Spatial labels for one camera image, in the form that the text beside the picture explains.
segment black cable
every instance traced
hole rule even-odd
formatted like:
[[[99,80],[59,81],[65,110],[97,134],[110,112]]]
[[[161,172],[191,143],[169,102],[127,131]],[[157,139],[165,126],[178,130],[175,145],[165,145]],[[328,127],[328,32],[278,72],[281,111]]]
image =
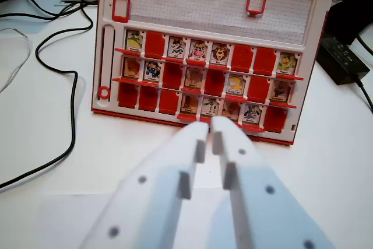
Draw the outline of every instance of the black cable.
[[[365,98],[367,99],[368,103],[369,103],[369,106],[371,108],[371,111],[373,113],[373,103],[372,103],[372,100],[370,99],[367,91],[364,89],[364,85],[363,83],[361,83],[360,79],[358,77],[353,77],[354,80],[355,80],[355,83],[358,85],[358,87],[361,89],[361,91],[363,92]]]
[[[68,10],[69,8],[71,8],[72,6],[76,5],[76,3],[71,3],[69,4],[68,6],[64,7],[60,13],[58,14],[57,17],[60,17],[61,15],[64,15],[65,13],[68,13],[68,12],[71,12],[71,11],[66,11]],[[46,169],[47,167],[59,162],[60,160],[66,158],[70,153],[71,151],[73,150],[74,148],[74,145],[75,145],[75,140],[76,140],[76,133],[75,133],[75,107],[74,107],[74,103],[75,103],[75,90],[76,90],[76,84],[78,82],[78,73],[74,70],[71,70],[71,71],[63,71],[63,70],[60,70],[60,69],[57,69],[57,68],[54,68],[54,67],[51,67],[49,65],[47,65],[39,56],[40,54],[40,49],[42,48],[43,45],[45,45],[46,42],[48,42],[49,40],[51,40],[53,37],[59,35],[59,34],[62,34],[62,33],[66,33],[66,32],[70,32],[70,31],[88,31],[90,29],[92,29],[93,27],[93,21],[92,19],[87,15],[87,13],[84,11],[84,7],[86,7],[87,5],[89,5],[89,3],[86,1],[86,0],[82,0],[80,1],[80,5],[78,7],[79,10],[82,11],[83,15],[85,16],[85,18],[89,21],[89,26],[87,27],[76,27],[76,28],[72,28],[72,29],[65,29],[65,30],[60,30],[58,32],[55,32],[53,34],[51,34],[50,36],[48,36],[46,39],[44,39],[36,48],[35,50],[35,56],[38,60],[38,62],[45,68],[53,71],[53,72],[56,72],[56,73],[59,73],[59,74],[63,74],[63,75],[69,75],[69,74],[73,74],[74,75],[74,80],[73,80],[73,85],[72,85],[72,90],[71,90],[71,97],[70,97],[70,115],[71,115],[71,142],[70,142],[70,145],[69,147],[67,148],[66,151],[64,151],[63,154],[61,154],[60,156],[56,157],[55,159],[51,160],[50,162],[40,166],[40,167],[37,167],[36,169],[33,169],[31,171],[28,171],[14,179],[11,179],[5,183],[2,183],[0,184],[0,189],[1,188],[4,188],[4,187],[7,187],[15,182],[18,182],[32,174],[35,174],[43,169]]]
[[[361,39],[360,35],[356,35],[356,39],[357,41],[360,42],[361,45],[363,45],[363,47],[371,54],[373,55],[373,50],[369,48],[368,45],[366,45],[366,43]]]

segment white table surface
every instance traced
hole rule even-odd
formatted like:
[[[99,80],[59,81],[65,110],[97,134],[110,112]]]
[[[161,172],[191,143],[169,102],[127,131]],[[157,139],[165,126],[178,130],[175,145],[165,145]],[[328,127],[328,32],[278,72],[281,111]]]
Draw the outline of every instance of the white table surface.
[[[36,0],[44,8],[59,0]],[[0,13],[39,13],[25,0],[0,4]],[[96,8],[87,8],[96,19]],[[46,23],[29,18],[1,19],[0,29],[26,33],[33,50],[53,32],[87,25],[80,12]],[[26,54],[15,33],[0,33],[0,83]],[[373,27],[361,37],[373,47]],[[107,117],[90,111],[95,30],[57,38],[41,52],[46,63],[75,69],[76,145],[49,172],[11,190],[0,191],[0,248],[38,248],[36,224],[45,194],[101,194],[179,128]],[[372,69],[373,58],[358,42],[351,49]],[[364,79],[373,97],[373,71]],[[57,157],[71,139],[69,99],[72,77],[43,68],[34,54],[0,94],[0,182]],[[336,86],[315,64],[294,146],[255,146],[336,248],[371,248],[373,229],[373,116],[355,85]],[[208,147],[195,187],[219,187],[219,161]]]

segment character card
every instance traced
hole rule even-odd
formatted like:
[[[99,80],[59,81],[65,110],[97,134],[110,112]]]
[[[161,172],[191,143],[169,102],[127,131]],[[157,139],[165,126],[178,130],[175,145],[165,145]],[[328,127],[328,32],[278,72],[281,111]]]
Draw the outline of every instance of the character card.
[[[139,79],[140,63],[134,58],[124,58],[123,77]]]
[[[207,54],[207,46],[204,41],[191,40],[191,47],[189,50],[189,58],[196,61],[205,61]]]
[[[213,117],[217,115],[219,110],[219,103],[216,99],[210,99],[208,97],[203,98],[202,108],[200,115],[203,117]]]
[[[242,75],[229,74],[227,93],[234,94],[236,96],[242,96],[244,94],[245,79]]]
[[[262,110],[258,105],[245,105],[245,113],[242,122],[245,124],[259,125]]]
[[[274,81],[275,86],[270,97],[270,100],[287,102],[290,93],[290,86],[284,81]]]
[[[127,30],[126,35],[126,50],[134,52],[141,52],[142,49],[142,36],[139,31]]]
[[[200,89],[202,85],[202,70],[199,68],[190,68],[188,67],[185,72],[185,87],[191,89]]]
[[[281,52],[276,73],[293,75],[295,67],[297,66],[297,62],[298,59],[295,57],[295,54],[290,54],[289,52]]]
[[[226,44],[214,43],[212,45],[210,63],[227,65],[228,63],[229,49]]]
[[[181,100],[181,113],[197,114],[198,96],[183,94]]]
[[[240,114],[240,106],[234,101],[225,101],[223,104],[223,111],[221,115],[231,119],[234,122],[238,121],[238,115]]]
[[[185,43],[180,37],[170,36],[167,56],[170,58],[184,58]]]
[[[144,81],[159,82],[161,75],[162,64],[154,61],[145,61],[144,67]]]

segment white plastic board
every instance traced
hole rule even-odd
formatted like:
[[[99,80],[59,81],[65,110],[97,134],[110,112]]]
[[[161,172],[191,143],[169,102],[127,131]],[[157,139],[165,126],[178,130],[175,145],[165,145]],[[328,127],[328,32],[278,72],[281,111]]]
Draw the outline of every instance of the white plastic board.
[[[131,0],[131,20],[302,44],[312,0],[267,0],[260,19],[248,17],[247,0]],[[251,0],[259,10],[261,0]]]

